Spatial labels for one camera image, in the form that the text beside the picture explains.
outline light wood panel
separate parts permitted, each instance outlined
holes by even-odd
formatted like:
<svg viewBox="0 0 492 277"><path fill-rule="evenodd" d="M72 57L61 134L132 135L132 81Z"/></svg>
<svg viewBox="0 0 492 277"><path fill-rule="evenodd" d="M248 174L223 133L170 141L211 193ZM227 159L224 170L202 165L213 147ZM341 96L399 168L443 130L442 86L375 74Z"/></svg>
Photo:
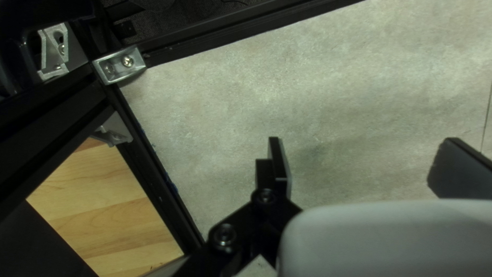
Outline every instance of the light wood panel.
<svg viewBox="0 0 492 277"><path fill-rule="evenodd" d="M136 277L182 255L116 147L92 138L28 201L101 277Z"/></svg>

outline silver bracket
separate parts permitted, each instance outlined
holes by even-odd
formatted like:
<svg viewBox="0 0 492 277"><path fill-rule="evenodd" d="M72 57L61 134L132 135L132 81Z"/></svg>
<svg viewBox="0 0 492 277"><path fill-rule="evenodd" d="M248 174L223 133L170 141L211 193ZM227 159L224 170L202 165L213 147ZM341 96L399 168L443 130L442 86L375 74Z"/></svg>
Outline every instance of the silver bracket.
<svg viewBox="0 0 492 277"><path fill-rule="evenodd" d="M94 131L91 138L105 142L109 147L113 147L123 142L133 141L133 137L117 111Z"/></svg>
<svg viewBox="0 0 492 277"><path fill-rule="evenodd" d="M94 60L92 64L106 85L126 79L147 68L135 45Z"/></svg>
<svg viewBox="0 0 492 277"><path fill-rule="evenodd" d="M60 23L37 31L41 37L41 70L45 81L67 74L88 62L69 24Z"/></svg>

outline black metal frame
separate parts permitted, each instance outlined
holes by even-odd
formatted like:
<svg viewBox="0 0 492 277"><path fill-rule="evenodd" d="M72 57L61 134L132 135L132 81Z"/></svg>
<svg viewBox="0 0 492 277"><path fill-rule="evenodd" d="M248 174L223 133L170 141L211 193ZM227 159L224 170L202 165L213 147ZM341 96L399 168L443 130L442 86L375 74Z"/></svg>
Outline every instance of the black metal frame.
<svg viewBox="0 0 492 277"><path fill-rule="evenodd" d="M359 1L268 0L144 41L138 47L147 66L151 67ZM69 22L87 58L93 60L121 47L111 32L112 22L139 9L126 3L104 10L97 0L91 0L90 4L77 0L76 5L67 7L55 0L28 2L0 0L0 22L5 26L15 22L16 16L30 16L22 25L0 32L0 82L3 84L0 90L10 94L0 102L0 223L23 205L25 198L97 126L117 111L134 138L131 143L118 145L118 150L184 254L212 251L214 257L217 258L216 254L222 257L221 263L228 265L228 270L219 269L217 263L203 263L208 258L198 263L225 275L237 272L257 254L265 256L274 266L280 233L288 219L300 211L288 200L290 178L288 169L284 168L280 141L271 138L270 159L257 161L256 193L269 191L275 204L258 203L258 196L254 194L250 204L213 229L215 232L226 222L243 226L244 230L237 231L242 244L235 243L224 249L211 242L205 244L118 86L104 86L90 63L46 83L35 73L33 53L29 49L29 34L35 30ZM254 221L251 228L239 222L243 221L241 214ZM196 261L196 257L199 255L194 254L189 261Z"/></svg>
<svg viewBox="0 0 492 277"><path fill-rule="evenodd" d="M301 209L292 203L287 159L279 138L269 138L268 159L256 160L256 190L251 201L216 224L175 277L229 277L256 256L276 267L280 236Z"/></svg>
<svg viewBox="0 0 492 277"><path fill-rule="evenodd" d="M147 67L281 28L363 0L267 0L138 43Z"/></svg>

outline carpeted floor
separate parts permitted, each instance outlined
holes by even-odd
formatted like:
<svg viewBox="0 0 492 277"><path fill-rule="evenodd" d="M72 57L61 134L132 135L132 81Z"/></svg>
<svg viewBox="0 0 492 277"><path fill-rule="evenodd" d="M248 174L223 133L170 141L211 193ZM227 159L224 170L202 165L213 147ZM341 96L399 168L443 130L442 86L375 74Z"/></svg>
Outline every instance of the carpeted floor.
<svg viewBox="0 0 492 277"><path fill-rule="evenodd" d="M284 141L302 208L432 199L444 138L492 154L491 25L492 0L367 0L122 90L203 234L248 201L268 136ZM261 260L241 273L273 275Z"/></svg>

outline dark fabric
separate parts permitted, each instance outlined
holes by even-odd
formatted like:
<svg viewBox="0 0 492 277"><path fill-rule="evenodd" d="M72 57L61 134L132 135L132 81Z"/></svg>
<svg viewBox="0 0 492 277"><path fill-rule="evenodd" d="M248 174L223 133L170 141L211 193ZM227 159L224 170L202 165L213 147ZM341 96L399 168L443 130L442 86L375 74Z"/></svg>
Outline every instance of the dark fabric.
<svg viewBox="0 0 492 277"><path fill-rule="evenodd" d="M169 9L175 0L130 0L131 2L141 6L142 8L153 11L162 12Z"/></svg>

